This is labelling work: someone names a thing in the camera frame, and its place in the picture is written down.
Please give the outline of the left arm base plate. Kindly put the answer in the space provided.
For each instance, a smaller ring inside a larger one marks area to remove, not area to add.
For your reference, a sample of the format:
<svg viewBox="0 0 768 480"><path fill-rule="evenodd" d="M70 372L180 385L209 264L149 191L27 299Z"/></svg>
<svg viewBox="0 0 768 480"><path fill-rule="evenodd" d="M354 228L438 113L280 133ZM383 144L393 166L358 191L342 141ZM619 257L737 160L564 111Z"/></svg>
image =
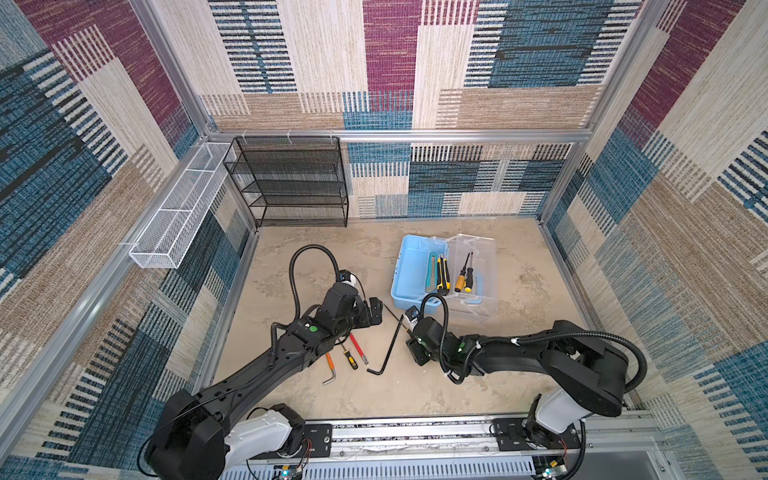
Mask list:
<svg viewBox="0 0 768 480"><path fill-rule="evenodd" d="M300 433L291 433L286 444L276 452L263 453L259 460L288 460L328 458L331 455L333 426L330 423L305 424Z"/></svg>

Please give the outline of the wooden handled screwdriver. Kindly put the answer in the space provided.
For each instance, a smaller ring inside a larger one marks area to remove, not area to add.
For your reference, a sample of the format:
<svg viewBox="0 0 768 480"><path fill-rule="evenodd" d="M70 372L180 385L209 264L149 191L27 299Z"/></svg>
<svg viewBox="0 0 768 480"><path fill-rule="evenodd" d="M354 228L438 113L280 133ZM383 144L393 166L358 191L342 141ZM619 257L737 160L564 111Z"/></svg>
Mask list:
<svg viewBox="0 0 768 480"><path fill-rule="evenodd" d="M464 287L464 283L465 283L466 262L467 262L467 257L468 257L468 254L467 254L467 256L466 256L466 259L465 259L464 265L463 265L462 269L460 270L460 273L459 273L458 279L457 279L457 280L456 280L456 282L455 282L454 291L455 291L456 293L465 293L465 292L463 291L463 287Z"/></svg>

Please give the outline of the teal utility knife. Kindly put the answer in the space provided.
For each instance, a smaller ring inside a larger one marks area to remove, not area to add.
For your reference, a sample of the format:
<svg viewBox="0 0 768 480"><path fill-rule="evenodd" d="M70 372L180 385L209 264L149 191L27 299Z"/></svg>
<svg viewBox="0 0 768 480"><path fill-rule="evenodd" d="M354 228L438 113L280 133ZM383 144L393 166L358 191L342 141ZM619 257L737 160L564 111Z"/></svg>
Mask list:
<svg viewBox="0 0 768 480"><path fill-rule="evenodd" d="M427 261L425 292L431 293L437 290L438 284L438 255L431 252Z"/></svg>

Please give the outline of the black hex key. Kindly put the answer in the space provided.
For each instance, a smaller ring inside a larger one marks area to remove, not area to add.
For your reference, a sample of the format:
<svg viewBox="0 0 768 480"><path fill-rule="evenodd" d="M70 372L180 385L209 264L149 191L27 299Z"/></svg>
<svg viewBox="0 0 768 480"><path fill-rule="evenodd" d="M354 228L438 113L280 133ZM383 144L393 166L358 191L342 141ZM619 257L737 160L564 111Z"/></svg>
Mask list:
<svg viewBox="0 0 768 480"><path fill-rule="evenodd" d="M395 343L396 343L397 338L399 336L399 332L403 328L403 321L404 320L405 320L405 315L401 314L400 317L398 318L397 326L394 329L394 333L393 333L393 335L391 337L391 340L389 342L388 348L386 350L386 353L385 353L385 356L384 356L384 359L382 361L382 364L381 364L380 368L379 369L367 368L366 369L366 373L371 374L371 375L375 375L375 376L381 376L381 375L384 374L384 372L386 371L386 368L388 366L389 360L391 358L391 355L392 355Z"/></svg>

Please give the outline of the orange hex key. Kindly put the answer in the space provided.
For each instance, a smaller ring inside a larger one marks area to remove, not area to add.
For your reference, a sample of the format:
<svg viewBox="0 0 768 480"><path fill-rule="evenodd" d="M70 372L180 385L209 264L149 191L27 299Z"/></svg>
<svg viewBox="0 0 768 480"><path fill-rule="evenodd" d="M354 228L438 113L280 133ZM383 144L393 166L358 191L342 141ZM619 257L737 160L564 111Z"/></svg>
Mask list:
<svg viewBox="0 0 768 480"><path fill-rule="evenodd" d="M327 366L329 368L330 377L322 382L323 386L330 385L330 384L332 384L337 379L337 371L336 371L335 364L333 362L333 359L332 359L330 353L326 353L325 354L325 360L326 360Z"/></svg>

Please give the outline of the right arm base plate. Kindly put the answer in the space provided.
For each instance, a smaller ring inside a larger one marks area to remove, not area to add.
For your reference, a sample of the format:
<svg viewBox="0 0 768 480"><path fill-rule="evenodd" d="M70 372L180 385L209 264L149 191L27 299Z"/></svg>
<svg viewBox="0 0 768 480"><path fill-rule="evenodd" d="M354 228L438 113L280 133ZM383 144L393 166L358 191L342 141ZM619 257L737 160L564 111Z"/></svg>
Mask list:
<svg viewBox="0 0 768 480"><path fill-rule="evenodd" d="M527 425L522 417L502 417L491 421L488 428L502 452L561 450L576 451L580 448L580 430L571 425L561 434L543 427Z"/></svg>

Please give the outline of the light blue plastic toolbox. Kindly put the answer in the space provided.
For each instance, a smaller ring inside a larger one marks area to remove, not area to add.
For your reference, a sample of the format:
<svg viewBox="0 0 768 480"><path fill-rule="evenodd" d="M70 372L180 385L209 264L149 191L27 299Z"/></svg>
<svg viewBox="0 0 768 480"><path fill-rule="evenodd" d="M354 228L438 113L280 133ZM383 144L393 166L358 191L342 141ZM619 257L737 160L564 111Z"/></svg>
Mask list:
<svg viewBox="0 0 768 480"><path fill-rule="evenodd" d="M488 237L409 234L402 240L391 287L397 308L417 307L431 294L453 315L487 319L497 313L497 248Z"/></svg>

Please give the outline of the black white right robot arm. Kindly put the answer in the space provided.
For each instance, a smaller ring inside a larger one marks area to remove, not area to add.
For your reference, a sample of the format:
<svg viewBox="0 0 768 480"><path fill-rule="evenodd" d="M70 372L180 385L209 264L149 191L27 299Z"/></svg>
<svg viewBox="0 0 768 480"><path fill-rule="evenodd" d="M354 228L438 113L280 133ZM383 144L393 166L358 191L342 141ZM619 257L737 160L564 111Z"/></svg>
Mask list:
<svg viewBox="0 0 768 480"><path fill-rule="evenodd" d="M424 304L407 308L404 317L414 361L438 363L455 385L470 376L500 372L536 373L555 381L557 390L537 395L516 426L491 428L497 438L507 443L519 438L531 449L565 445L565 434L591 415L620 416L625 394L638 387L648 371L644 353L633 342L567 320L529 335L456 336L447 320L428 316Z"/></svg>

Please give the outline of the black yellow phillips screwdriver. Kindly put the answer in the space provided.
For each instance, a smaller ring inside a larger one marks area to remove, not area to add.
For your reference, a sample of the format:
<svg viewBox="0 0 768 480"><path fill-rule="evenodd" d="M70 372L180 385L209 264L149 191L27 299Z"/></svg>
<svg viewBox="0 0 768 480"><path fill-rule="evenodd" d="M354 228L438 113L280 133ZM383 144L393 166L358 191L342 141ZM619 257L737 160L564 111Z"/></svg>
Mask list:
<svg viewBox="0 0 768 480"><path fill-rule="evenodd" d="M474 253L470 252L466 262L465 283L463 291L465 293L471 293L474 288L474 269L473 269L473 257Z"/></svg>

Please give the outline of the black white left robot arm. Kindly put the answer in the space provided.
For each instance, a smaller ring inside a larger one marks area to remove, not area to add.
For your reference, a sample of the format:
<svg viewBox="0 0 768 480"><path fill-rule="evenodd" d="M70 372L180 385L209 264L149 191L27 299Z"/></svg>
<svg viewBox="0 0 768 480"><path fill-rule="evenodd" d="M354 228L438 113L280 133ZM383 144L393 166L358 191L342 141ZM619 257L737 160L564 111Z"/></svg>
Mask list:
<svg viewBox="0 0 768 480"><path fill-rule="evenodd" d="M173 394L139 449L139 471L159 479L218 479L258 455L297 454L304 421L293 409L277 404L257 416L248 414L353 330L381 323L382 301L363 298L351 277L350 271L335 269L323 302L297 308L288 324L273 323L269 348L234 374L197 393Z"/></svg>

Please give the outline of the black yellow utility knife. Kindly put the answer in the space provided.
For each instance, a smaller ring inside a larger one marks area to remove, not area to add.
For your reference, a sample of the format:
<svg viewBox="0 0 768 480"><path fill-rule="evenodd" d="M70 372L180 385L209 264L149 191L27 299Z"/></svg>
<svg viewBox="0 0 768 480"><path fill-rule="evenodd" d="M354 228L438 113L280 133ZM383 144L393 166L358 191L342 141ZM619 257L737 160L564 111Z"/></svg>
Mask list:
<svg viewBox="0 0 768 480"><path fill-rule="evenodd" d="M438 257L438 284L437 294L440 296L446 296L451 291L450 272L448 268L447 259L440 255Z"/></svg>

